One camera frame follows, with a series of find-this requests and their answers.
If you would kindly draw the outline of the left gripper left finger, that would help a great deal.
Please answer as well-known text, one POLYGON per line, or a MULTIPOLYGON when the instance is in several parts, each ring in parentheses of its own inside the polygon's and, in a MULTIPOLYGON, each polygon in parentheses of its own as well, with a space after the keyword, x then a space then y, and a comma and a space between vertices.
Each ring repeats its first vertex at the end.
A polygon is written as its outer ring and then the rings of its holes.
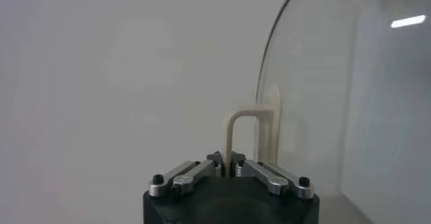
POLYGON ((156 174, 148 183, 147 193, 163 197, 172 190, 180 195, 193 191, 194 186, 205 177, 222 177, 224 162, 219 151, 208 154, 203 161, 185 161, 165 174, 156 174))

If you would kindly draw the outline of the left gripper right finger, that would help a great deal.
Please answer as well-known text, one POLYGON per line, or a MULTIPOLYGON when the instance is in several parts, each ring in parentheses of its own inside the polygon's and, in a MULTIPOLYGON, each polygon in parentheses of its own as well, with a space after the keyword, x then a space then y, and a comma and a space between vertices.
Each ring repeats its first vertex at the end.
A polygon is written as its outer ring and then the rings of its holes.
POLYGON ((272 194, 291 193, 299 199, 314 198, 314 186, 309 178, 295 176, 278 165, 247 159, 244 154, 233 152, 231 168, 233 176, 256 178, 272 194))

